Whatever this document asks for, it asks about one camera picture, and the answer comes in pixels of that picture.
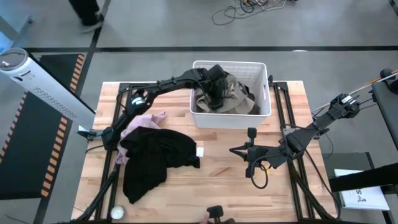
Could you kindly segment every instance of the yellow and black tape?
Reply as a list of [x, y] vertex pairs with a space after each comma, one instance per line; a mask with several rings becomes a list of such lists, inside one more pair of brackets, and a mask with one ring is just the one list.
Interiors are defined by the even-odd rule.
[[82, 54], [77, 56], [75, 69], [73, 70], [73, 76], [72, 76], [72, 80], [70, 82], [70, 89], [72, 92], [76, 91], [77, 83], [79, 82], [79, 78], [80, 78], [81, 69], [83, 68], [84, 59], [85, 59], [85, 56]]
[[6, 155], [8, 144], [10, 143], [12, 134], [14, 133], [15, 125], [18, 122], [19, 115], [21, 114], [22, 107], [23, 107], [23, 105], [25, 103], [26, 94], [27, 94], [27, 91], [24, 92], [24, 95], [22, 96], [21, 102], [19, 102], [19, 106], [18, 106], [17, 112], [15, 113], [15, 118], [12, 121], [10, 130], [8, 131], [8, 134], [7, 134], [7, 137], [6, 137], [6, 142], [4, 143], [4, 145], [2, 146], [2, 148], [0, 150], [0, 163], [2, 162], [4, 156]]
[[[76, 91], [77, 84], [80, 78], [81, 68], [83, 67], [84, 55], [78, 55], [75, 69], [73, 71], [73, 76], [70, 81], [70, 89], [72, 92]], [[66, 117], [61, 117], [60, 124], [58, 126], [57, 135], [55, 136], [53, 149], [51, 152], [51, 158], [49, 160], [49, 165], [47, 167], [47, 172], [44, 177], [42, 196], [47, 197], [50, 195], [51, 186], [53, 184], [53, 179], [55, 171], [57, 170], [58, 159], [62, 150], [62, 142], [65, 137], [65, 131], [67, 129], [68, 119]]]

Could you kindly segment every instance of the gray floor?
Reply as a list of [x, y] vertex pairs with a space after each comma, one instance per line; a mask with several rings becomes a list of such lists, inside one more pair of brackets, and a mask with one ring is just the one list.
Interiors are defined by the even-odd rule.
[[[0, 0], [12, 10], [32, 14], [23, 47], [89, 47], [92, 34], [78, 33], [78, 19], [64, 0]], [[269, 11], [215, 26], [211, 15], [233, 4], [232, 0], [112, 0], [98, 47], [153, 46], [339, 46], [398, 45], [398, 17], [387, 0], [301, 0]], [[195, 60], [264, 62], [276, 80], [303, 80], [311, 108], [342, 92], [350, 92], [376, 78], [386, 67], [398, 69], [398, 53], [385, 52], [185, 52], [185, 53], [97, 53], [94, 54], [83, 87], [82, 99], [96, 108], [102, 82], [152, 81], [180, 75]], [[0, 76], [0, 142], [4, 141], [23, 89]], [[370, 96], [362, 91], [360, 99]], [[44, 223], [67, 221], [78, 188], [86, 143], [69, 136], [58, 179]], [[377, 107], [362, 111], [355, 119], [331, 125], [329, 137], [335, 152], [370, 152], [375, 166], [397, 162], [386, 125]], [[322, 138], [323, 153], [331, 151]], [[397, 197], [389, 197], [398, 214]], [[38, 200], [0, 201], [0, 223], [17, 223], [2, 214], [32, 223]], [[384, 223], [381, 212], [345, 210], [347, 221]]]

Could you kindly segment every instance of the person's leg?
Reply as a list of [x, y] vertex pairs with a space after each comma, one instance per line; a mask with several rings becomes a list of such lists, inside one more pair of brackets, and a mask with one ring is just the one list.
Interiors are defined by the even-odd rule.
[[96, 12], [100, 7], [96, 0], [69, 0], [69, 2], [84, 26], [93, 26], [99, 22]]

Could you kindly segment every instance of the white paper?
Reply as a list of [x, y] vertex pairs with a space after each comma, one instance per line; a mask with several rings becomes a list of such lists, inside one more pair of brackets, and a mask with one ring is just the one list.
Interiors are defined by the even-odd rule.
[[[335, 169], [337, 177], [362, 172], [361, 170]], [[390, 210], [380, 187], [345, 190], [340, 193], [343, 208]]]
[[204, 152], [205, 152], [204, 147], [197, 147], [197, 157], [203, 157]]

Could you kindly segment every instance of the small white label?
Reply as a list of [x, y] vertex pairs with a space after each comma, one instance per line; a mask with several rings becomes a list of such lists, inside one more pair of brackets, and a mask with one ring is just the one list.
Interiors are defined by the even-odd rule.
[[347, 103], [347, 101], [349, 101], [350, 99], [352, 99], [352, 97], [350, 95], [348, 95], [346, 98], [342, 99], [342, 103]]
[[204, 152], [205, 152], [204, 147], [197, 147], [197, 157], [203, 157]]

